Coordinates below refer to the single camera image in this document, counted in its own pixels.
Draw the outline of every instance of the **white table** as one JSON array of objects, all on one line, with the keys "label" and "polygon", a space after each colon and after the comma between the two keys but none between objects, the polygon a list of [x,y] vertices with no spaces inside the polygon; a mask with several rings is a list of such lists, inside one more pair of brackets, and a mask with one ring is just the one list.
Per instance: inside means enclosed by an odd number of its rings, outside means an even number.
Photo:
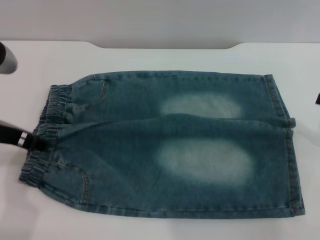
[{"label": "white table", "polygon": [[189,70],[273,74],[297,120],[293,137],[306,215],[288,219],[155,219],[75,210],[18,182],[26,151],[0,144],[1,240],[307,240],[320,238],[320,44],[230,49],[105,49],[87,42],[3,41],[19,67],[0,75],[0,120],[32,131],[50,85],[94,73]]}]

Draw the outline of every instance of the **elastic waistband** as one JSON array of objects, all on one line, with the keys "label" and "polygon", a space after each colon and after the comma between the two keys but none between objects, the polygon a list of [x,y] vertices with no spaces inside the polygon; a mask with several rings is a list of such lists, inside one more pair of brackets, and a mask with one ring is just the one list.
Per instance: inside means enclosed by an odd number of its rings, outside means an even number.
[{"label": "elastic waistband", "polygon": [[53,85],[41,113],[39,123],[34,129],[35,135],[49,142],[46,151],[28,151],[25,163],[21,169],[19,180],[33,187],[39,187],[44,174],[52,162],[57,145],[58,131],[61,124],[66,124],[66,113],[70,102],[71,87],[69,85]]}]

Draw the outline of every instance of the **folded shorts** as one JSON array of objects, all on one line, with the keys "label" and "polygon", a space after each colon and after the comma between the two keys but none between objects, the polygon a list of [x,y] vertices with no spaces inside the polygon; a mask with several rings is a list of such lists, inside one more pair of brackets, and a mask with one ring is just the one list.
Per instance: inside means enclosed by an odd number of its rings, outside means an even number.
[{"label": "folded shorts", "polygon": [[294,217],[294,127],[272,75],[94,74],[51,86],[19,180],[100,214]]}]

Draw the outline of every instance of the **silver cylinder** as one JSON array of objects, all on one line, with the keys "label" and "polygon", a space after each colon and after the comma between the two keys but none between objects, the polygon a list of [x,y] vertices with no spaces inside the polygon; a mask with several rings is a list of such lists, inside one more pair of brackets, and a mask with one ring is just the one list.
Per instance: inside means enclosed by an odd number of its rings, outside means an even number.
[{"label": "silver cylinder", "polygon": [[15,55],[0,42],[0,74],[12,74],[18,68]]}]

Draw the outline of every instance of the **jeans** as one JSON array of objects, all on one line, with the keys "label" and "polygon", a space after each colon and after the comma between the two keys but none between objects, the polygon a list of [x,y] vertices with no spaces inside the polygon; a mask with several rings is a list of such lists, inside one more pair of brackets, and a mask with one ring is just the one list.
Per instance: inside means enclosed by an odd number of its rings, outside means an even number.
[{"label": "jeans", "polygon": [[296,125],[272,75],[128,71],[51,86],[19,180],[72,208],[149,218],[305,214]]}]

